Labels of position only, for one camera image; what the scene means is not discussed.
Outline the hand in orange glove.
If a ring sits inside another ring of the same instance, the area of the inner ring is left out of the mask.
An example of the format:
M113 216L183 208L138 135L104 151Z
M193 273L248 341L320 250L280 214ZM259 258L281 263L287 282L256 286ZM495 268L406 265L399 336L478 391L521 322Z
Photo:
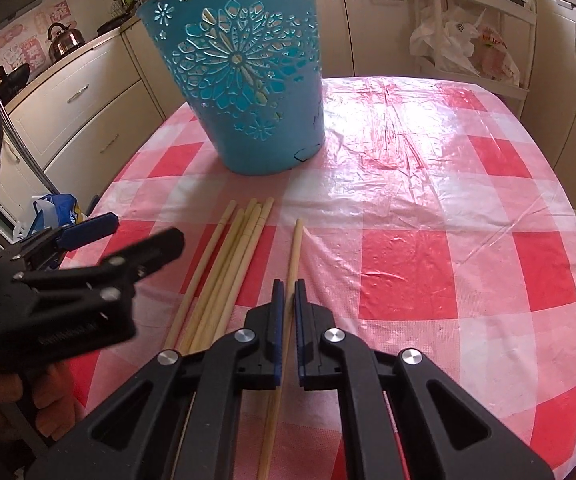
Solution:
M23 394L18 375L0 374L0 407L16 403ZM73 395L73 376L66 362L52 364L34 382L32 400L38 410L35 427L46 438L60 440L79 419L78 402ZM18 432L0 410L0 441L18 440Z

